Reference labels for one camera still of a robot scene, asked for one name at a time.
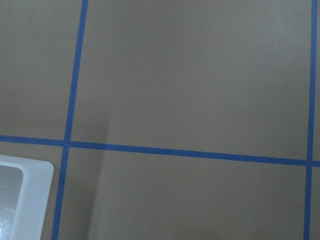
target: gray floor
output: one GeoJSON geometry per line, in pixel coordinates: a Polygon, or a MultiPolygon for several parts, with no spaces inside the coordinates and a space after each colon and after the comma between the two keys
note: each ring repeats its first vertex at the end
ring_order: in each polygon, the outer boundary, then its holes
{"type": "MultiPolygon", "coordinates": [[[[64,138],[80,10],[0,3],[0,135],[64,138]]],[[[310,19],[310,0],[90,0],[71,139],[305,160],[310,19]]],[[[320,161],[318,96],[319,86],[320,161]]],[[[0,154],[54,165],[51,239],[62,147],[0,142],[0,154]]],[[[59,239],[301,240],[305,174],[71,148],[59,239]]],[[[312,240],[319,202],[314,168],[312,240]]]]}

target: vertical blue line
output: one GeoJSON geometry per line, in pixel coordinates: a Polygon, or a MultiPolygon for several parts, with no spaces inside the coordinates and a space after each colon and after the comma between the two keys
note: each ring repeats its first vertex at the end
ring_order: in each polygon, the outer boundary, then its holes
{"type": "Polygon", "coordinates": [[[78,86],[82,46],[83,46],[85,26],[86,26],[88,1],[89,0],[83,0],[82,6],[81,6],[81,13],[80,13],[78,34],[77,34],[76,47],[75,47],[74,62],[73,62],[68,112],[67,112],[65,132],[64,132],[64,145],[62,150],[59,182],[58,182],[58,189],[56,194],[56,202],[55,202],[55,210],[54,210],[54,219],[53,219],[52,236],[51,236],[52,240],[58,240],[58,236],[59,236],[60,219],[61,219],[61,211],[62,211],[64,190],[65,190],[65,183],[66,183],[71,133],[72,133],[72,126],[74,121],[77,86],[78,86]]]}
{"type": "Polygon", "coordinates": [[[317,64],[317,12],[318,1],[312,0],[311,6],[311,53],[310,53],[310,90],[309,90],[309,120],[307,140],[307,165],[305,172],[304,199],[304,232],[303,239],[310,239],[312,168],[314,150],[315,104],[316,104],[316,64],[317,64]]]}

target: white container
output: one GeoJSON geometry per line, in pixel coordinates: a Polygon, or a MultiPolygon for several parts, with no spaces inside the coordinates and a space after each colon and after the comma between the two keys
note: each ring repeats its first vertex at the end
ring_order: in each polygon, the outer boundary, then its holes
{"type": "Polygon", "coordinates": [[[0,240],[41,238],[54,167],[0,155],[0,240]]]}

